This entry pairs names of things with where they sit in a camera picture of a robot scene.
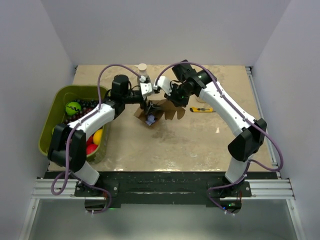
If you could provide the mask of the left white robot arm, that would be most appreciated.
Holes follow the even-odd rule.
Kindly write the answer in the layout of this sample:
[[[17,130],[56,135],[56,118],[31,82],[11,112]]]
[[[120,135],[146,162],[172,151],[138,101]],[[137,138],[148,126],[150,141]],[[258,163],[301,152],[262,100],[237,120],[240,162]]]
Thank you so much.
[[[97,107],[74,122],[55,126],[48,159],[85,182],[85,189],[92,196],[99,196],[104,190],[104,184],[98,180],[100,174],[87,162],[87,140],[98,129],[116,119],[125,110],[126,104],[145,107],[147,96],[152,92],[152,83],[145,76],[139,78],[137,90],[130,89],[126,75],[115,76],[111,89]]]

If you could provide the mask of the yellow utility knife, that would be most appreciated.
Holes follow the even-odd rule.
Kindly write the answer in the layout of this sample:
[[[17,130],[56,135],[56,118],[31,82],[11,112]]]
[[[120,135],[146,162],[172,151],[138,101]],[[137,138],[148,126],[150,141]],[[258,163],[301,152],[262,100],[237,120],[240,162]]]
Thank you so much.
[[[204,107],[190,107],[189,110],[193,113],[213,113],[213,108],[204,108]]]

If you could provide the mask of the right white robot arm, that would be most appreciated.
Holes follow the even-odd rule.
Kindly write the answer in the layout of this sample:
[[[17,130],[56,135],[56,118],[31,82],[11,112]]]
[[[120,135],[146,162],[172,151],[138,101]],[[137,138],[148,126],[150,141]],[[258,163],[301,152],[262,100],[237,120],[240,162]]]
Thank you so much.
[[[178,83],[160,73],[155,79],[154,90],[163,90],[165,98],[177,107],[185,107],[191,95],[199,97],[213,107],[232,131],[234,139],[227,146],[231,159],[222,189],[227,196],[235,196],[241,190],[240,183],[247,175],[253,156],[264,143],[266,121],[256,119],[242,109],[204,66],[184,60],[169,68]]]

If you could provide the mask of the purple blue packed item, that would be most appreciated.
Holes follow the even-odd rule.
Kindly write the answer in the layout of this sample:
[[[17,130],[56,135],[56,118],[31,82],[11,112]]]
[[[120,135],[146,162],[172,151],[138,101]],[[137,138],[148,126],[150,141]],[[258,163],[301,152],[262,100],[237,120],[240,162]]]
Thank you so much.
[[[148,114],[146,116],[146,120],[145,120],[145,123],[150,127],[152,126],[153,124],[155,124],[157,122],[157,117],[153,114]]]

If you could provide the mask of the brown cardboard express box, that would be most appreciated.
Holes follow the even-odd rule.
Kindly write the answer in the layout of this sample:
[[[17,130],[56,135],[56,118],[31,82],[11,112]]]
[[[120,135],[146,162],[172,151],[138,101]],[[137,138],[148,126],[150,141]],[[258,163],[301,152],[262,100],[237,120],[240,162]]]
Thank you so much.
[[[147,115],[143,113],[143,108],[141,107],[139,107],[134,113],[134,116],[138,120],[140,120],[145,127],[149,129],[156,127],[161,119],[171,121],[174,119],[174,117],[176,117],[178,120],[181,120],[186,113],[186,110],[183,107],[180,107],[180,106],[176,107],[171,101],[167,99],[151,100],[151,101],[153,101],[153,107],[154,107],[154,111],[151,114],[157,117],[156,123],[154,123],[151,126],[148,126],[145,123]]]

